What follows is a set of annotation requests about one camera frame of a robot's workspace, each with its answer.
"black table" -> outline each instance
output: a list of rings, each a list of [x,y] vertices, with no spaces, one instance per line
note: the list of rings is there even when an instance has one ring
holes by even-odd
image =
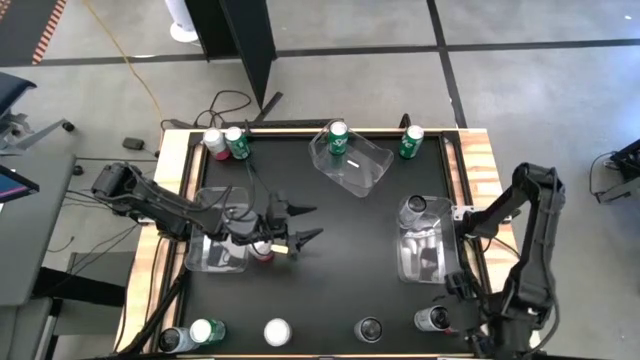
[[[464,341],[442,333],[424,333],[413,314],[444,294],[441,285],[408,284],[398,277],[395,215],[410,194],[451,197],[444,139],[425,138],[412,160],[397,154],[391,167],[363,199],[357,198],[310,161],[311,136],[260,136],[252,144],[252,162],[269,190],[286,189],[289,201],[318,210],[292,218],[291,231],[324,227],[297,262],[277,259],[270,265],[250,262],[240,274],[194,272],[181,301],[181,324],[203,317],[226,322],[227,338],[197,350],[215,354],[425,354],[463,353]],[[369,136],[396,153],[399,134]],[[250,188],[239,161],[206,157],[201,186]],[[262,213],[267,191],[256,181],[256,207]],[[353,335],[366,316],[383,322],[383,339],[365,344]],[[291,343],[270,347],[264,325],[281,317],[293,328]]]

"can lid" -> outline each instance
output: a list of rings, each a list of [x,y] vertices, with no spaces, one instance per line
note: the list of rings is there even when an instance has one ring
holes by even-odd
[[[204,136],[202,137],[202,140],[204,140],[205,143],[215,143],[216,141],[220,140],[221,136],[222,136],[222,133],[220,132],[220,130],[209,129],[205,131]]]
[[[444,330],[451,326],[451,322],[449,321],[449,312],[446,308],[442,306],[436,306],[433,310],[431,310],[431,322],[435,327],[440,330]]]
[[[180,344],[180,333],[174,328],[168,328],[160,335],[158,347],[162,352],[175,350]]]
[[[413,212],[423,212],[427,209],[427,201],[420,195],[413,195],[407,201],[407,206]]]
[[[191,324],[189,336],[191,336],[191,340],[197,343],[203,343],[209,339],[212,331],[211,323],[206,319],[200,319]]]
[[[282,346],[291,338],[291,328],[286,321],[275,318],[264,327],[264,339],[271,346]]]
[[[424,137],[424,130],[422,129],[421,126],[411,125],[407,129],[407,134],[412,139],[416,139],[416,140],[417,139],[422,139]]]
[[[232,126],[228,128],[227,132],[224,135],[224,137],[227,138],[227,140],[229,141],[236,141],[240,139],[241,136],[242,136],[242,130],[240,130],[240,128],[237,126]]]
[[[382,337],[382,324],[375,318],[368,318],[360,324],[360,334],[367,341],[377,341]]]
[[[342,121],[336,121],[329,127],[329,131],[334,135],[344,135],[348,129],[347,124]]]

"soda can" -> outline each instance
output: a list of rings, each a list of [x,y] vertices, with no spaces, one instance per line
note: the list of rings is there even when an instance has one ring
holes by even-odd
[[[413,316],[413,322],[422,331],[445,331],[451,326],[449,312],[440,305],[418,311]]]
[[[271,243],[269,242],[259,241],[249,245],[248,248],[249,254],[261,262],[269,262],[275,256],[275,253],[271,251]]]
[[[283,319],[271,319],[264,327],[264,339],[273,347],[283,346],[291,340],[291,326]]]
[[[374,317],[366,317],[353,327],[358,340],[366,343],[374,343],[382,338],[382,323]]]
[[[244,136],[244,133],[239,127],[230,127],[227,129],[224,137],[227,140],[227,145],[229,145],[229,149],[231,149],[231,154],[233,154],[234,158],[244,160],[249,157],[251,153],[249,143],[247,142],[247,137]]]
[[[411,125],[402,135],[402,143],[400,144],[400,156],[405,159],[411,159],[418,153],[420,144],[424,139],[424,130],[418,125]]]
[[[398,213],[398,224],[403,229],[409,229],[427,210],[427,201],[420,195],[410,196],[402,202]]]
[[[227,328],[220,320],[199,319],[191,324],[189,336],[196,344],[209,345],[224,339]]]
[[[343,121],[335,121],[329,126],[329,152],[342,155],[347,151],[349,128]]]
[[[202,136],[202,142],[211,152],[216,160],[225,160],[231,155],[227,144],[224,141],[224,135],[216,128],[205,131]]]
[[[189,329],[172,327],[164,330],[160,335],[158,347],[160,351],[173,354],[177,352],[185,352],[198,348],[198,344],[191,339]]]

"transparent bin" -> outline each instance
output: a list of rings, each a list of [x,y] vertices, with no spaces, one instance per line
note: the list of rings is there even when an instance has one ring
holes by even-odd
[[[427,208],[422,216],[407,229],[398,226],[398,275],[405,282],[443,284],[445,275],[460,270],[453,203],[446,198],[423,198]]]
[[[309,143],[313,165],[333,181],[357,197],[365,197],[393,162],[393,152],[381,149],[349,129],[347,151],[342,155],[329,152],[329,127],[325,126]]]
[[[204,188],[196,194],[200,204],[211,204],[219,199],[226,188]],[[245,188],[232,188],[226,201],[226,208],[235,207],[242,212],[248,206],[249,197]],[[224,199],[215,207],[222,208]],[[189,252],[185,259],[185,266],[191,271],[210,273],[239,273],[247,268],[248,251],[246,246],[237,246],[227,237],[225,241],[211,241],[199,229],[194,228],[191,233]]]

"white round object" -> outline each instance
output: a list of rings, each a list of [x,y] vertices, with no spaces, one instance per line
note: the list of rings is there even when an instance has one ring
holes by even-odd
[[[343,123],[342,121],[336,121],[329,127],[329,131],[337,136],[346,134],[348,129],[349,128],[347,127],[347,124]]]
[[[202,137],[202,142],[207,148],[215,153],[220,153],[226,150],[227,145],[224,142],[222,132],[220,130],[212,128],[207,130]]]
[[[291,339],[291,327],[286,321],[275,318],[264,327],[264,339],[271,346],[282,346]]]
[[[198,40],[198,33],[195,30],[187,31],[178,23],[171,24],[169,33],[173,40],[182,43],[191,43]]]
[[[228,128],[227,132],[224,135],[224,137],[227,138],[227,140],[229,141],[236,141],[240,139],[241,136],[242,136],[242,130],[240,130],[240,128],[237,126],[232,126]]]
[[[419,140],[424,137],[424,130],[418,125],[411,125],[409,129],[407,129],[407,134],[410,138]]]
[[[196,343],[203,343],[209,341],[211,338],[211,332],[213,329],[211,328],[211,323],[205,319],[196,320],[191,324],[191,328],[189,329],[189,336],[191,336],[191,340]]]
[[[249,253],[258,260],[271,259],[273,253],[271,252],[271,243],[259,241],[249,245]]]

